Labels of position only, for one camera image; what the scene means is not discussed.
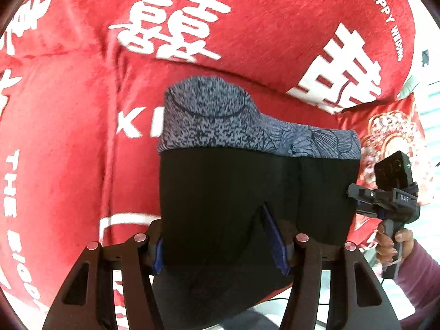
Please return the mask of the purple sleeve right forearm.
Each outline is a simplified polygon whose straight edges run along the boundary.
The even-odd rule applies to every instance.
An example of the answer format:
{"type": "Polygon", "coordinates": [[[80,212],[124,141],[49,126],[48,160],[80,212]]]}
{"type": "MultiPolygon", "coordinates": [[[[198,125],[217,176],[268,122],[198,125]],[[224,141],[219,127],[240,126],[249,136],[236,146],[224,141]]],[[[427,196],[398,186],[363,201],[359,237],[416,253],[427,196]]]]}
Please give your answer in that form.
{"type": "Polygon", "coordinates": [[[400,266],[396,284],[415,308],[400,321],[402,329],[419,329],[439,309],[439,263],[417,241],[400,266]]]}

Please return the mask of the person right hand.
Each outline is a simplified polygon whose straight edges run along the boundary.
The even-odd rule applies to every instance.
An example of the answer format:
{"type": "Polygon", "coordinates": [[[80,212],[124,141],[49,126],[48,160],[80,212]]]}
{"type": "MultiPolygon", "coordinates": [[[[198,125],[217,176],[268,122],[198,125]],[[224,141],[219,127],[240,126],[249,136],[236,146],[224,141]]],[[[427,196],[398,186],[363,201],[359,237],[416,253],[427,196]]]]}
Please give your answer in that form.
{"type": "Polygon", "coordinates": [[[396,244],[402,246],[400,258],[403,262],[412,253],[415,244],[412,230],[401,229],[395,234],[394,238],[391,238],[385,234],[384,222],[381,222],[377,227],[375,242],[377,244],[375,257],[383,265],[389,265],[394,261],[394,257],[397,255],[396,244]]]}

